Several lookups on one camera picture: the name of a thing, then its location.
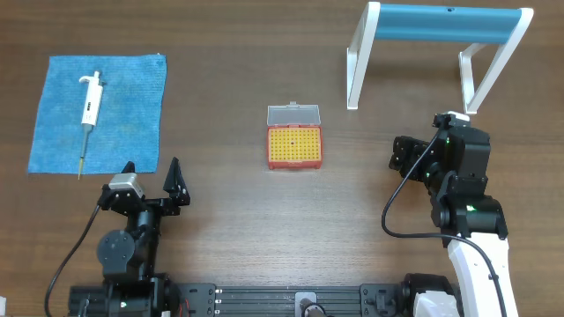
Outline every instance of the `pipette tip box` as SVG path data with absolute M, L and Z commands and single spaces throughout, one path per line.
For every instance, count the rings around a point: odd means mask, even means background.
M 270 169 L 320 168 L 323 134 L 318 105 L 268 106 L 267 159 Z

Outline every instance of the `white object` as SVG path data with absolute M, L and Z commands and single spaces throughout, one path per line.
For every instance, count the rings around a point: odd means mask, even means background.
M 360 90 L 367 72 L 379 16 L 380 3 L 367 3 L 354 31 L 351 45 L 346 49 L 346 108 L 349 110 L 359 108 Z
M 490 258 L 499 276 L 501 293 L 508 317 L 517 317 L 513 288 L 509 279 L 507 240 L 500 240 L 494 233 L 473 232 L 468 240 L 476 243 Z M 465 317 L 501 316 L 500 302 L 494 281 L 482 256 L 473 247 L 459 241 L 449 243 L 449 258 L 455 267 L 460 284 Z
M 471 57 L 481 50 L 485 44 L 471 44 L 458 55 L 464 112 L 466 114 L 478 112 L 479 106 L 494 85 L 495 79 L 500 75 L 501 70 L 515 51 L 525 31 L 527 31 L 534 11 L 531 8 L 520 10 L 522 11 L 521 18 L 509 36 L 507 43 L 499 46 L 492 64 L 476 92 L 474 92 Z M 346 108 L 349 110 L 359 108 L 360 90 L 366 74 L 372 43 L 375 40 L 379 16 L 380 3 L 369 2 L 362 12 L 351 45 L 346 50 Z
M 6 298 L 0 296 L 0 316 L 6 315 Z
M 98 120 L 98 111 L 100 110 L 100 100 L 102 98 L 103 87 L 100 81 L 100 72 L 95 71 L 94 76 L 83 76 L 78 82 L 88 83 L 88 92 L 86 93 L 85 111 L 82 113 L 82 123 L 96 125 Z
M 487 70 L 482 83 L 478 86 L 478 90 L 474 92 L 474 78 L 472 76 L 471 57 L 478 53 L 485 44 L 474 43 L 470 45 L 464 52 L 458 54 L 458 62 L 460 64 L 460 81 L 462 84 L 462 95 L 464 99 L 464 112 L 466 114 L 476 114 L 479 106 L 484 101 L 487 93 L 495 83 L 495 79 L 500 75 L 501 70 L 505 67 L 509 58 L 515 51 L 517 45 L 523 38 L 525 31 L 531 23 L 534 14 L 531 8 L 522 8 L 521 18 L 513 32 L 509 36 L 507 43 L 500 45 L 495 52 L 490 68 Z
M 415 295 L 415 317 L 460 317 L 454 296 L 444 291 L 426 291 Z

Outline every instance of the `blue bar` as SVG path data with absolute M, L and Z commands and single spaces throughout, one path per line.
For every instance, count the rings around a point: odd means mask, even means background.
M 382 4 L 375 38 L 505 44 L 520 18 L 518 9 Z

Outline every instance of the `pipette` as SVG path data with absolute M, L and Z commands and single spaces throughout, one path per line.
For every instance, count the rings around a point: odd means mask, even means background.
M 92 132 L 96 121 L 98 120 L 98 111 L 100 110 L 100 100 L 102 98 L 102 82 L 100 81 L 100 72 L 95 71 L 94 76 L 83 76 L 78 80 L 79 83 L 88 83 L 88 92 L 86 93 L 85 111 L 82 113 L 82 129 L 85 132 L 82 141 L 82 151 L 80 152 L 80 162 L 78 163 L 78 179 L 82 173 L 82 166 L 85 163 L 86 143 L 88 135 Z

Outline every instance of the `brown wood surface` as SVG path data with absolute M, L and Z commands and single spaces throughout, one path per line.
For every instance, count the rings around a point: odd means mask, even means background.
M 193 203 L 163 221 L 158 254 L 158 270 L 177 282 L 359 285 L 395 283 L 408 272 L 456 281 L 440 241 L 393 239 L 380 215 L 400 181 L 388 168 L 393 138 L 428 139 L 435 113 L 462 109 L 456 55 L 464 45 L 376 42 L 360 110 L 347 111 L 345 49 L 365 3 L 0 1 L 0 295 L 7 312 L 43 315 L 48 283 L 111 177 L 26 172 L 51 55 L 167 56 L 159 168 L 140 180 L 149 196 L 163 195 L 170 159 L 181 161 Z M 535 9 L 473 125 L 492 137 L 486 192 L 505 211 L 519 313 L 562 316 L 564 2 L 422 3 Z M 476 76 L 493 53 L 475 57 Z M 321 170 L 267 168 L 267 106 L 290 100 L 320 105 Z M 390 226 L 433 231 L 429 211 L 423 185 L 410 183 Z M 124 225 L 115 213 L 98 216 L 57 283 L 56 316 L 65 314 L 71 285 L 101 282 L 95 247 Z

